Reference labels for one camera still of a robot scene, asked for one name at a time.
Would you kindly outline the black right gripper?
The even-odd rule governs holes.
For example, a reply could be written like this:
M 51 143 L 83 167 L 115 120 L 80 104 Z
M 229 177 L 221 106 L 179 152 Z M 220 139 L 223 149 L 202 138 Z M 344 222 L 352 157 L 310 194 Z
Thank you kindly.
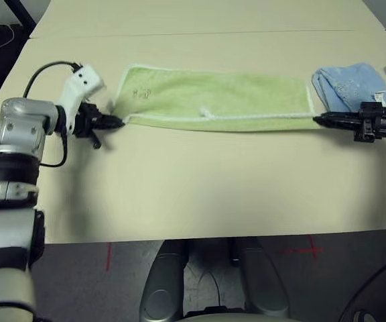
M 374 142 L 386 138 L 386 107 L 380 102 L 362 102 L 358 113 L 325 112 L 313 117 L 322 127 L 359 127 L 354 141 Z

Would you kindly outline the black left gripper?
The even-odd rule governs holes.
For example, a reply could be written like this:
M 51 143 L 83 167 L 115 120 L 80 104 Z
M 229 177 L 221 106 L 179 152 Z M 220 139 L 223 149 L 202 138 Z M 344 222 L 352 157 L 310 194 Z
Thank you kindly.
M 92 142 L 92 147 L 97 150 L 101 147 L 101 141 L 95 134 L 99 122 L 104 124 L 101 130 L 117 131 L 125 126 L 123 120 L 114 115 L 103 115 L 96 105 L 82 102 L 76 112 L 74 121 L 68 126 L 69 133 L 77 138 L 86 138 Z

